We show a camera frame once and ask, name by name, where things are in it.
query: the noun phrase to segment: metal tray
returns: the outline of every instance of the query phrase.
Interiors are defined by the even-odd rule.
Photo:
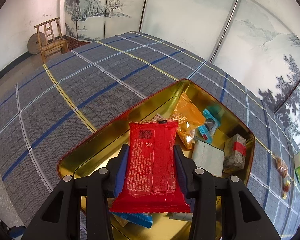
[[[118,155],[121,145],[129,143],[129,122],[151,120],[157,113],[168,118],[183,92],[188,95],[200,111],[207,108],[221,120],[221,126],[213,138],[213,146],[223,150],[225,141],[236,133],[247,140],[244,169],[234,173],[247,185],[255,147],[253,133],[217,99],[187,79],[179,80],[141,101],[69,151],[59,161],[58,172],[60,177],[62,178],[68,174],[73,175],[75,178],[84,177],[101,167],[105,167],[110,158]],[[176,136],[176,144],[181,146],[186,157],[191,158],[192,150],[186,150],[178,136]],[[226,178],[228,174],[223,173],[222,177]],[[217,198],[216,205],[216,239],[219,239],[221,237],[220,197]],[[85,211],[85,197],[82,197],[81,207]],[[188,239],[191,222],[169,219],[167,213],[156,213],[152,216],[153,225],[151,229],[132,223],[121,227],[116,219],[112,217],[111,224],[114,238],[131,240]]]

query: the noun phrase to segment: plaid tablecloth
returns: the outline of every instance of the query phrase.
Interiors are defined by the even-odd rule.
[[[58,160],[93,131],[176,80],[188,78],[236,114],[257,142],[248,188],[281,238],[300,224],[299,151],[278,118],[220,68],[174,44],[129,32],[63,54],[24,78],[0,101],[0,172],[28,225],[59,181]],[[289,167],[292,187],[281,198],[274,156]],[[85,218],[81,219],[85,239]]]

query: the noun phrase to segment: qr code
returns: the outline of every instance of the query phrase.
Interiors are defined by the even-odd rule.
[[[151,139],[151,130],[139,130],[139,139]]]

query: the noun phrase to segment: silver screw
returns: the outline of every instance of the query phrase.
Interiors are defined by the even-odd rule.
[[[63,181],[65,182],[71,181],[71,179],[72,179],[71,175],[66,175],[63,177]]]
[[[230,178],[233,182],[238,182],[239,178],[237,176],[231,176]]]
[[[204,173],[204,169],[202,169],[202,168],[196,168],[196,169],[194,170],[194,172],[195,172],[196,174],[203,174],[203,173]]]
[[[108,172],[108,169],[107,168],[101,168],[100,170],[99,170],[99,173],[100,174],[106,174]]]

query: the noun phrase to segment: orange snack package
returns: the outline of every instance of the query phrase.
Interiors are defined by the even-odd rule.
[[[206,120],[199,109],[191,102],[185,92],[182,93],[171,119],[178,119],[177,133],[188,150],[192,149],[194,130],[203,125]]]

